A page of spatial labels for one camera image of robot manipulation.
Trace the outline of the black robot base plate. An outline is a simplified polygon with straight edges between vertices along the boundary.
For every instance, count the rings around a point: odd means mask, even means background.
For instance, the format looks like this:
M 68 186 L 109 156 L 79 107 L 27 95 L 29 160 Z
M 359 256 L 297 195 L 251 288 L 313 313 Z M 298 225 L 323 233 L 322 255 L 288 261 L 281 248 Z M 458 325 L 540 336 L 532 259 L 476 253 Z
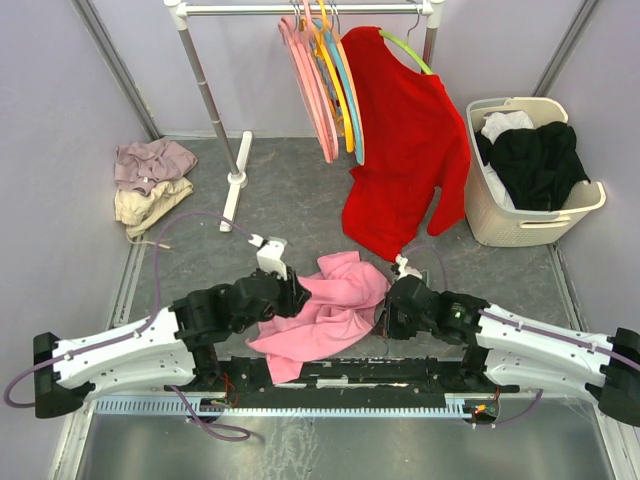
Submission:
M 334 358 L 305 363 L 300 376 L 274 384 L 263 358 L 233 357 L 181 386 L 185 394 L 228 394 L 235 407 L 441 407 L 448 394 L 516 393 L 498 387 L 466 361 Z

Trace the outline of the pink t shirt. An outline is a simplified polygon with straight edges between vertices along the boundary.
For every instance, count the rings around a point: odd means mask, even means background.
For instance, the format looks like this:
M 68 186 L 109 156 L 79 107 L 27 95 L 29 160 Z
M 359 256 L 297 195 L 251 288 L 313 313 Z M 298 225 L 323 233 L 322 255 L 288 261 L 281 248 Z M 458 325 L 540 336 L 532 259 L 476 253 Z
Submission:
M 304 363 L 333 356 L 367 336 L 390 288 L 356 251 L 325 255 L 317 264 L 317 273 L 299 279 L 311 292 L 301 312 L 260 323 L 258 337 L 247 343 L 266 356 L 274 384 L 297 379 Z

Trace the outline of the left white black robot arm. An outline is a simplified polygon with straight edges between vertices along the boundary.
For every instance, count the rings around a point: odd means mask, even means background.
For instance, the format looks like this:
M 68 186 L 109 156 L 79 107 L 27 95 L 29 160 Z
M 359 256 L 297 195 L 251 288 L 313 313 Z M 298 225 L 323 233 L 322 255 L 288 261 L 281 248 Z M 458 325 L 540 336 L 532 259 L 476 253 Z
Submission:
M 33 340 L 35 415 L 60 417 L 87 401 L 125 390 L 193 387 L 209 390 L 223 374 L 215 346 L 249 327 L 295 317 L 311 293 L 293 270 L 286 278 L 256 270 L 233 284 L 190 292 L 155 317 L 100 334 Z

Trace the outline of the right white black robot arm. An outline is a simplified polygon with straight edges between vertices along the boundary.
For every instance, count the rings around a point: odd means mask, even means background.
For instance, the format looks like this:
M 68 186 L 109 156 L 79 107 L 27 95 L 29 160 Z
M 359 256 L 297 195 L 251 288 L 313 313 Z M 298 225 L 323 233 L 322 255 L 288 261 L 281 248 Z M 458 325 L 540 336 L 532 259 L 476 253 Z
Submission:
M 564 329 L 468 294 L 436 292 L 415 276 L 392 284 L 383 325 L 392 339 L 426 332 L 464 347 L 460 362 L 431 369 L 448 392 L 559 393 L 590 401 L 621 423 L 639 424 L 639 335 L 633 330 Z

